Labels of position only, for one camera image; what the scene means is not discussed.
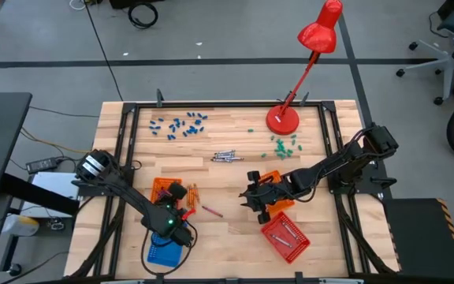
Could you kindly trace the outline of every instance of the blue basket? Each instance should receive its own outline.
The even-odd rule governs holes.
[[[169,242],[169,240],[160,238],[156,233],[151,235],[151,239],[158,245]],[[180,262],[182,250],[183,247],[181,245],[177,245],[174,241],[163,247],[157,247],[152,244],[150,246],[150,250],[148,251],[147,262],[167,267],[176,267]]]

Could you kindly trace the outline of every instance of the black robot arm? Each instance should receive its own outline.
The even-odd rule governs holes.
[[[185,209],[177,209],[177,200],[182,199],[187,189],[178,184],[169,187],[171,196],[158,200],[155,204],[129,185],[123,171],[114,157],[106,152],[94,150],[88,153],[76,168],[77,177],[89,185],[102,186],[119,196],[143,215],[141,224],[160,237],[171,239],[178,245],[190,247],[193,237],[184,226]]]
[[[363,138],[363,147],[359,140]],[[314,196],[318,182],[329,175],[334,175],[342,185],[354,185],[362,177],[362,168],[371,161],[378,161],[392,156],[399,147],[386,127],[374,125],[362,129],[343,149],[323,159],[310,168],[293,170],[281,176],[281,182],[272,182],[271,177],[260,181],[258,171],[248,173],[248,180],[253,181],[247,190],[240,194],[247,202],[241,204],[253,211],[261,211],[259,223],[269,222],[266,206],[280,200],[308,202]],[[301,197],[311,194],[306,200]]]

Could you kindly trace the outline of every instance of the chair wheel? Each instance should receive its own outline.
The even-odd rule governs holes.
[[[410,50],[415,50],[416,47],[418,47],[418,44],[416,42],[412,42],[410,45],[409,45],[409,49]]]
[[[12,263],[10,264],[7,272],[12,277],[18,276],[22,272],[22,266],[17,263]]]
[[[398,77],[402,77],[406,72],[403,69],[397,70],[397,73],[395,73]]]
[[[434,104],[436,106],[440,106],[443,102],[444,102],[444,100],[442,99],[442,97],[437,97],[434,99]]]

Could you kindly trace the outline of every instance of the wooden table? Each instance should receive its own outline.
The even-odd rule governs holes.
[[[335,103],[340,130],[344,142],[347,142],[362,127],[359,112],[354,100],[338,100]],[[113,153],[121,107],[122,103],[103,104],[93,148]],[[192,119],[186,115],[186,112],[192,111],[208,115],[208,119],[203,121],[204,132],[187,138],[177,132],[177,139],[168,141],[167,126],[173,118],[192,123]],[[348,275],[335,203],[325,179],[319,183],[316,196],[310,203],[296,203],[285,211],[311,241],[311,245],[290,265],[260,233],[262,226],[257,222],[256,213],[240,206],[244,198],[238,198],[238,194],[246,189],[248,171],[259,170],[263,174],[279,170],[280,173],[286,173],[299,167],[312,166],[326,157],[315,107],[297,109],[300,126],[296,132],[297,143],[292,147],[295,152],[293,157],[285,160],[280,160],[274,154],[275,142],[270,141],[273,134],[265,124],[267,111],[267,108],[261,107],[218,107],[186,110],[154,108],[140,112],[134,159],[143,166],[136,171],[134,187],[150,197],[154,178],[179,177],[183,179],[184,185],[196,183],[202,204],[224,215],[221,219],[199,208],[198,213],[190,217],[190,222],[199,231],[197,246],[187,262],[167,278],[293,278],[295,271],[302,271],[304,277]],[[150,120],[157,121],[157,118],[166,121],[161,123],[158,136],[154,136],[148,126]],[[327,120],[332,129],[330,117]],[[249,133],[248,129],[254,129],[254,132]],[[289,148],[291,139],[282,139]],[[296,149],[299,144],[303,146],[302,151]],[[216,151],[228,149],[236,149],[236,155],[245,160],[232,164],[210,161]],[[267,157],[261,157],[263,152],[267,153]],[[381,203],[369,195],[357,195],[356,200],[365,238],[388,266],[398,270]],[[105,197],[96,197],[78,214],[65,275],[80,266],[98,240],[104,204]],[[153,278],[140,263],[140,250],[146,231],[140,219],[139,212],[130,206],[126,207],[116,278]],[[357,247],[353,237],[350,239],[355,267],[360,271]],[[108,271],[111,244],[106,247],[104,273]],[[169,267],[153,264],[149,264],[149,268],[154,271],[169,270]]]

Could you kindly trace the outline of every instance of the concrete floor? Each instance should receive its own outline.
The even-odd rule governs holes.
[[[12,0],[0,11],[0,62],[102,61],[87,12],[69,0]],[[296,40],[314,20],[322,0],[166,0],[157,2],[158,23],[136,30],[108,1],[91,7],[109,60],[201,58],[307,58]],[[407,45],[416,40],[442,44],[428,30],[428,14],[442,0],[344,1],[344,19],[357,58],[426,58]],[[336,27],[337,51],[323,58],[347,58],[343,30]],[[350,66],[317,65],[302,92],[309,99],[359,99]],[[160,88],[173,99],[275,99],[285,95],[302,73],[301,64],[121,66],[113,71],[127,100],[153,100]],[[398,179],[393,195],[440,197],[454,218],[454,154],[445,127],[454,99],[443,106],[441,78],[429,71],[395,77],[398,65],[360,65],[360,78],[374,121],[386,125],[400,144],[387,162]],[[103,101],[118,100],[109,70],[101,67],[0,69],[0,92],[31,92],[32,105],[74,114],[97,114]],[[24,127],[34,135],[71,148],[89,149],[97,121],[30,110]],[[13,152],[19,164],[56,156],[56,149],[20,137]],[[70,171],[70,165],[61,170]],[[9,164],[7,172],[27,174]],[[20,243],[15,261],[32,267],[69,247],[70,234],[44,232]],[[65,257],[15,283],[57,279]],[[0,281],[8,276],[0,272]]]

